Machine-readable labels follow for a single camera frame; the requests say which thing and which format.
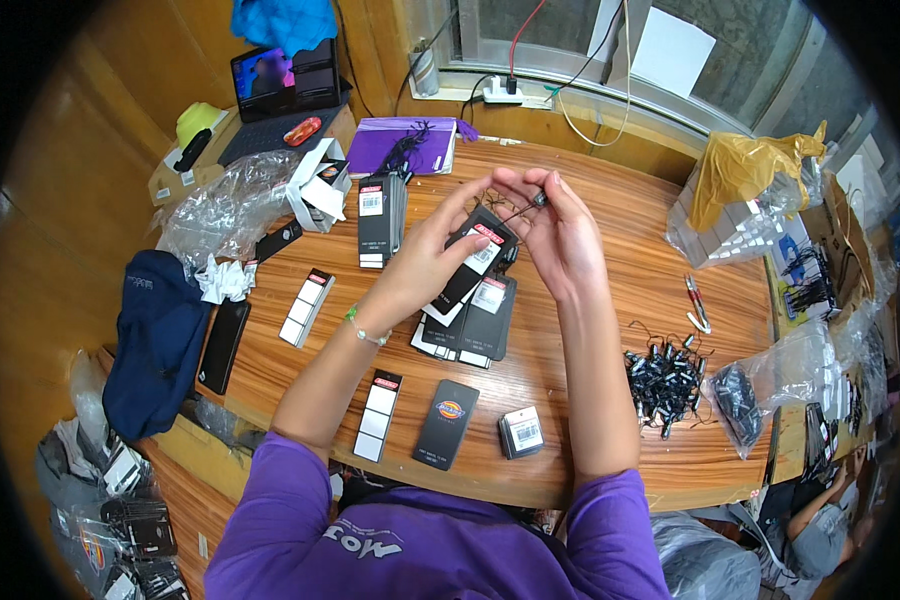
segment power plug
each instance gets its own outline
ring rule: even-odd
[[[500,86],[500,76],[490,78],[490,87],[483,89],[483,102],[497,104],[523,104],[524,96],[520,88],[516,86],[516,78],[509,78],[504,89]]]

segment electrical cable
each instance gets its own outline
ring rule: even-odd
[[[360,91],[360,81],[357,80],[357,69],[353,68],[353,58],[350,57],[350,44],[347,42],[347,25],[344,24],[344,12],[340,10],[339,0],[333,0],[333,3],[336,6],[336,13],[339,15],[340,37],[343,38],[343,50],[346,51],[346,61],[350,64],[350,75],[353,76],[353,87],[357,89],[357,94],[360,96],[360,104],[363,105],[363,110],[372,117],[374,116],[373,111],[367,108],[367,102],[364,101],[364,92]]]
[[[459,8],[454,8],[453,10],[450,11],[450,14],[447,15],[446,20],[443,21],[443,24],[440,25],[440,28],[438,30],[436,30],[436,34],[430,40],[430,43],[428,43],[426,46],[424,46],[423,50],[416,57],[416,60],[414,60],[413,64],[409,66],[409,69],[407,71],[407,77],[403,78],[403,83],[400,84],[400,91],[397,92],[397,94],[396,94],[396,102],[393,104],[393,116],[397,115],[397,111],[400,108],[400,97],[403,96],[403,90],[407,90],[407,84],[410,82],[410,76],[414,74],[414,70],[417,68],[417,65],[420,64],[420,59],[422,59],[423,56],[425,54],[427,54],[427,50],[430,50],[430,47],[434,45],[434,43],[437,41],[437,38],[439,38],[441,36],[441,34],[447,28],[447,25],[450,24],[450,21],[453,20],[453,18],[456,16],[458,10],[459,10]]]
[[[459,108],[459,120],[464,120],[464,111],[467,109],[467,105],[470,105],[470,125],[473,125],[473,101],[474,94],[477,93],[477,88],[480,87],[480,84],[484,82],[488,77],[493,77],[491,74],[486,74],[477,79],[477,82],[473,84],[473,89],[470,90],[470,99],[463,103],[463,106]]]
[[[516,35],[513,37],[513,42],[510,42],[510,78],[514,78],[514,49],[516,48],[516,41],[520,40],[520,34],[523,33],[523,30],[527,28],[527,24],[530,23],[530,19],[534,18],[534,15],[537,14],[537,11],[540,10],[540,7],[543,6],[543,3],[547,0],[540,0],[540,4],[536,5],[536,8],[533,9],[533,12],[529,14],[527,20],[523,22],[523,26],[517,30]]]
[[[627,119],[630,117],[630,107],[631,107],[631,90],[630,90],[630,78],[631,78],[631,49],[630,49],[630,10],[629,10],[629,0],[624,0],[624,42],[626,44],[626,109],[624,110],[624,120],[620,124],[620,130],[617,131],[617,136],[613,138],[613,141],[607,142],[605,144],[601,144],[599,142],[595,142],[586,135],[584,135],[577,126],[573,124],[573,121],[570,120],[570,115],[567,114],[567,109],[564,106],[564,98],[561,97],[560,90],[556,91],[556,100],[560,102],[560,110],[563,111],[563,118],[566,119],[567,125],[570,126],[578,136],[589,142],[594,146],[599,146],[600,148],[606,148],[608,146],[612,146],[613,144],[620,141],[620,137],[624,134],[624,127],[627,126]]]
[[[597,54],[600,53],[600,49],[603,48],[604,44],[607,43],[607,40],[610,38],[611,32],[613,31],[614,26],[618,22],[617,19],[620,17],[620,14],[623,11],[623,8],[624,8],[624,3],[621,2],[620,6],[617,6],[617,11],[614,12],[613,16],[610,18],[610,24],[606,28],[606,33],[603,34],[603,40],[600,42],[600,45],[597,46],[597,49],[593,51],[593,54],[588,55],[588,57],[586,58],[586,62],[583,64],[583,66],[579,67],[579,70],[576,71],[576,75],[574,75],[573,78],[571,78],[566,83],[562,83],[561,85],[558,85],[554,90],[552,90],[552,93],[550,94],[551,98],[556,96],[557,92],[559,92],[560,90],[563,90],[564,88],[567,88],[568,86],[573,85],[573,83],[576,82],[577,78],[579,78],[581,76],[581,74],[584,73],[584,69],[586,69],[590,65],[590,62],[593,61],[593,58],[596,57]]]

